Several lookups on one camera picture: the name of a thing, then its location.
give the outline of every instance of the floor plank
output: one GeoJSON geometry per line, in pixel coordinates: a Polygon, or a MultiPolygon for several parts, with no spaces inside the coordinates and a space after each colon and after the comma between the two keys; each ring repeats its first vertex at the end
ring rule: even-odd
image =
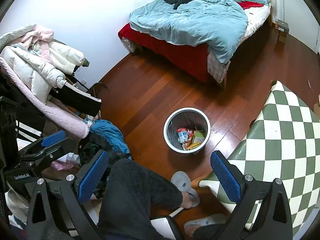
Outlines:
{"type": "MultiPolygon", "coordinates": [[[[167,179],[178,170],[195,179],[211,171],[210,153],[229,156],[262,109],[271,80],[279,80],[309,107],[320,94],[318,55],[292,36],[277,41],[277,31],[264,24],[235,52],[225,90],[204,84],[149,50],[120,62],[97,87],[102,117],[120,128],[133,159],[167,179]],[[211,137],[197,155],[182,156],[164,141],[167,117],[183,107],[202,110],[211,124],[211,137]]],[[[175,220],[183,228],[188,220],[225,212],[207,188],[198,190],[201,204],[182,211],[175,220]]],[[[154,207],[152,214],[169,214],[154,207]]]]}

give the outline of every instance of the gray slipper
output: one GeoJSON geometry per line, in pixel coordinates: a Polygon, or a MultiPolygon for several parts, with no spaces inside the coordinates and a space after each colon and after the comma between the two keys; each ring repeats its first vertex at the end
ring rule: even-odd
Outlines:
{"type": "Polygon", "coordinates": [[[226,221],[227,218],[224,214],[214,214],[205,218],[188,221],[184,224],[184,227],[191,225],[200,225],[203,227],[207,225],[224,224],[226,221]]]}
{"type": "Polygon", "coordinates": [[[192,200],[192,207],[200,204],[198,193],[191,187],[191,180],[189,176],[183,171],[177,171],[171,178],[171,183],[174,184],[178,190],[188,192],[192,200]]]}

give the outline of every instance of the white door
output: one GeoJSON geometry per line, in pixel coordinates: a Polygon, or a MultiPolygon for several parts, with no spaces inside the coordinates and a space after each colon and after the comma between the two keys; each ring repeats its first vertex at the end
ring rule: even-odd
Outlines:
{"type": "Polygon", "coordinates": [[[304,0],[284,0],[284,21],[290,35],[318,52],[319,25],[304,0]]]}

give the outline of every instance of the checkered tablecloth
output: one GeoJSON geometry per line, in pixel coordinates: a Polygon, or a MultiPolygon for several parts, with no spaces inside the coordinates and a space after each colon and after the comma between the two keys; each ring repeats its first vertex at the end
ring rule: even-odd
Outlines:
{"type": "MultiPolygon", "coordinates": [[[[310,108],[277,81],[259,116],[228,160],[256,180],[283,181],[295,235],[320,197],[320,122],[310,108]]],[[[214,172],[199,186],[210,187],[230,212],[236,207],[214,172]]],[[[246,224],[248,230],[261,202],[254,205],[246,224]]]]}

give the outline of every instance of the silver bolt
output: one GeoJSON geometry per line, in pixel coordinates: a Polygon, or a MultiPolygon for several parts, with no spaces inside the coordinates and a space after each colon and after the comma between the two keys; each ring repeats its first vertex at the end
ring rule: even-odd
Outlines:
{"type": "Polygon", "coordinates": [[[281,184],[282,184],[282,180],[281,180],[281,179],[276,178],[276,184],[281,185],[281,184]]]}
{"type": "Polygon", "coordinates": [[[67,181],[72,181],[75,178],[75,176],[73,174],[70,174],[66,177],[67,181]]]}
{"type": "Polygon", "coordinates": [[[44,182],[44,179],[38,179],[37,184],[41,185],[44,182]]]}
{"type": "Polygon", "coordinates": [[[247,180],[247,181],[252,181],[253,180],[253,177],[249,174],[245,175],[244,178],[247,180]]]}

